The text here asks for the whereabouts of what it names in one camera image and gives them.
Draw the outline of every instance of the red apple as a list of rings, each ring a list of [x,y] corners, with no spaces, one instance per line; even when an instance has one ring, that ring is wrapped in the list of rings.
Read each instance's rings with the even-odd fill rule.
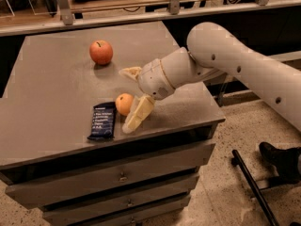
[[[89,48],[92,60],[99,65],[108,64],[113,57],[113,48],[106,40],[96,40]]]

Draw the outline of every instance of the gray drawer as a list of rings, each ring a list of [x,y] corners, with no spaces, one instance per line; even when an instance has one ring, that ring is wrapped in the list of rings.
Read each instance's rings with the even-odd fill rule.
[[[195,142],[8,186],[6,193],[28,209],[41,207],[205,165],[213,148],[210,140]]]
[[[158,215],[175,211],[184,208],[190,201],[190,195],[178,196],[163,202],[151,203],[146,206],[134,209],[130,212],[115,214],[107,218],[95,218],[93,220],[76,224],[81,226],[123,226],[133,225],[146,218],[151,218]]]
[[[43,218],[55,226],[68,225],[189,192],[195,188],[197,181],[197,173],[176,177],[99,199],[64,206],[51,212],[45,212]]]

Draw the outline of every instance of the speckled floor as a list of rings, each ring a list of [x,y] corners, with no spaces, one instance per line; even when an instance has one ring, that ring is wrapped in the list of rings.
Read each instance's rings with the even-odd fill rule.
[[[268,141],[279,148],[301,143],[301,134],[252,93],[226,98],[222,107],[226,121],[214,134],[216,146],[207,166],[199,171],[199,181],[189,205],[182,211],[148,219],[145,226],[254,226],[269,225],[240,169],[230,160],[237,149],[255,180],[275,175],[262,161],[258,145]],[[0,184],[1,226],[46,226],[39,209],[26,210],[4,193]],[[301,186],[280,186],[263,191],[280,225],[301,222]]]

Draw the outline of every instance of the black rod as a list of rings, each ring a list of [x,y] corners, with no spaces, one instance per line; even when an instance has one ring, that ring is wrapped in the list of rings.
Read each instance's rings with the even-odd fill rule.
[[[234,158],[235,158],[235,162],[239,165],[240,169],[242,170],[248,184],[250,185],[253,193],[255,194],[258,202],[260,203],[260,206],[264,212],[264,214],[266,215],[267,219],[269,220],[269,222],[271,223],[271,225],[273,226],[279,226],[279,223],[277,222],[272,210],[270,209],[269,205],[267,204],[265,198],[263,197],[261,191],[259,190],[256,182],[254,181],[251,173],[248,171],[245,162],[243,161],[243,158],[241,157],[241,155],[239,155],[237,150],[233,150],[232,151]]]

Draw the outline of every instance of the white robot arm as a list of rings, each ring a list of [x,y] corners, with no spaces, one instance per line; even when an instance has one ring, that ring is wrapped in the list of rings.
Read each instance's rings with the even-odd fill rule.
[[[145,93],[143,100],[132,106],[124,132],[133,132],[151,113],[156,100],[165,99],[184,84],[221,73],[236,77],[301,131],[300,71],[249,49],[218,24],[196,25],[188,35],[187,47],[189,52],[180,48],[143,68],[120,72],[133,78]]]

